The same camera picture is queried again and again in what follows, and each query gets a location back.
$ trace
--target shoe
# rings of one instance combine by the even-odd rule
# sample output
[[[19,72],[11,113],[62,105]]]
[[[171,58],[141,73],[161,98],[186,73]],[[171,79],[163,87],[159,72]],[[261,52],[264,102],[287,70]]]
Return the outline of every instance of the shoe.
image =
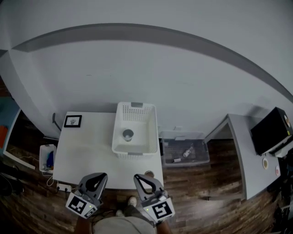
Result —
[[[125,215],[123,214],[122,210],[117,210],[116,217],[125,217]]]
[[[132,206],[136,207],[136,204],[137,204],[136,197],[130,197],[128,199],[127,205],[132,205]]]

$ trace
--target cable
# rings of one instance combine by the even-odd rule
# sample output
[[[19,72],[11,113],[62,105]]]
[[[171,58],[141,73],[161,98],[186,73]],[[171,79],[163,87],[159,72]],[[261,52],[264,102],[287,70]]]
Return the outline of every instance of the cable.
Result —
[[[22,156],[22,157],[20,157],[20,158],[18,158],[18,159],[21,159],[21,158],[33,158],[33,159],[35,159],[36,161],[40,161],[40,160],[38,160],[38,159],[36,159],[36,158],[34,158],[34,157],[32,157],[32,156]]]
[[[47,180],[47,185],[48,185],[48,182],[49,180],[51,180],[53,178],[53,175]],[[54,184],[54,180],[52,181],[52,184],[48,185],[49,187],[52,186]]]
[[[28,156],[28,157],[26,157],[26,156],[22,156],[22,157],[20,157],[20,158],[18,158],[18,159],[21,159],[21,158],[33,158],[33,159],[35,159],[36,161],[40,161],[40,160],[38,160],[38,159],[36,159],[36,158],[34,158],[34,157],[32,157],[32,156]]]
[[[48,182],[49,182],[49,180],[51,180],[53,178],[53,175],[44,175],[43,172],[42,172],[42,175],[43,176],[50,176],[50,178],[47,180],[47,186],[50,187],[50,186],[52,186],[54,184],[54,179],[53,179],[52,184],[48,185]]]

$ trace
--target picture frame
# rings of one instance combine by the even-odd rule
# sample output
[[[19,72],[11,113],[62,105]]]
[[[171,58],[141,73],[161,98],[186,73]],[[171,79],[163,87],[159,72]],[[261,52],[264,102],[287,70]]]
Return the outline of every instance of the picture frame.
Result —
[[[67,115],[65,118],[65,128],[80,128],[82,115]]]

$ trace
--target blue object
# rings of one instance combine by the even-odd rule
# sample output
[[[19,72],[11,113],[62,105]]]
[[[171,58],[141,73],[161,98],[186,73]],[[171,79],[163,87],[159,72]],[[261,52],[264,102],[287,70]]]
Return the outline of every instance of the blue object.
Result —
[[[47,167],[51,168],[54,166],[54,152],[50,152],[47,159]]]

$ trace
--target power strip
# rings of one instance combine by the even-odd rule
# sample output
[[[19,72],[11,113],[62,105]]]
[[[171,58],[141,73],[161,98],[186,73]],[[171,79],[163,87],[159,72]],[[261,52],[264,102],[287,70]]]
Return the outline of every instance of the power strip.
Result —
[[[67,192],[71,192],[71,186],[70,185],[65,185],[65,184],[57,184],[57,187],[59,187],[59,190],[61,191],[65,191],[65,189],[67,188]]]

